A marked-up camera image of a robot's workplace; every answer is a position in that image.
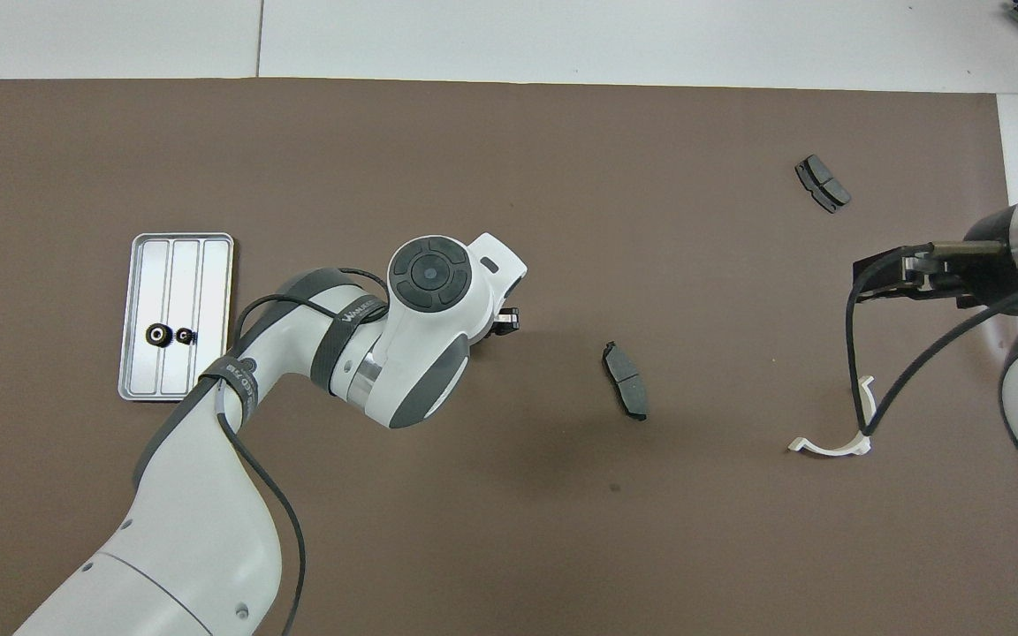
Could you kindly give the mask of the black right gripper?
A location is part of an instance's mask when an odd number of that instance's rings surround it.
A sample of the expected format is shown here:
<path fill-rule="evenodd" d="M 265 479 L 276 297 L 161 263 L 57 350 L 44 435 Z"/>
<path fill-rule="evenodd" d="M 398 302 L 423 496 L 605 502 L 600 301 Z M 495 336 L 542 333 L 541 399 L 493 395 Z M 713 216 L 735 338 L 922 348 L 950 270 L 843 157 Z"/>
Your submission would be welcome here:
<path fill-rule="evenodd" d="M 958 261 L 972 257 L 965 243 L 930 243 L 912 256 L 906 256 L 907 250 L 893 248 L 854 261 L 854 282 L 866 277 L 856 303 L 953 299 L 961 307 L 972 302 L 973 294 L 959 273 Z"/>

